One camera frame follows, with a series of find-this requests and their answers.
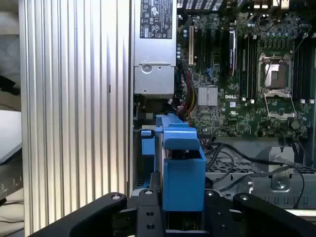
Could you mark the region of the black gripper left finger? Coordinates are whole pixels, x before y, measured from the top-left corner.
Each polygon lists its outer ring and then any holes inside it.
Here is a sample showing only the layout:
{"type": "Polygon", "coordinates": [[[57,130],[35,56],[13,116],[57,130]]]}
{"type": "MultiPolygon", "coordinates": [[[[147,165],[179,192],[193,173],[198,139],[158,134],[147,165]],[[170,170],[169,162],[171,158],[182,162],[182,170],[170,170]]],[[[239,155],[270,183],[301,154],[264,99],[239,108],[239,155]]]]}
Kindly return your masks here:
{"type": "Polygon", "coordinates": [[[127,198],[109,193],[32,234],[34,237],[163,237],[160,173],[150,185],[127,198]]]}

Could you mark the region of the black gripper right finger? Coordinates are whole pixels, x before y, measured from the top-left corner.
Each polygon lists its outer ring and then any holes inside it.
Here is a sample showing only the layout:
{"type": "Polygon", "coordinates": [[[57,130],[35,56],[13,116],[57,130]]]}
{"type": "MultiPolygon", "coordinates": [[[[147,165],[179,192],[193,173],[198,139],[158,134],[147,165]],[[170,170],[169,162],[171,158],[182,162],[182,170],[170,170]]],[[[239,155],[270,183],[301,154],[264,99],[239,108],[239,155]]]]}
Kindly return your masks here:
{"type": "Polygon", "coordinates": [[[204,196],[210,237],[314,237],[316,225],[251,194],[228,201],[215,191],[204,196]]]}

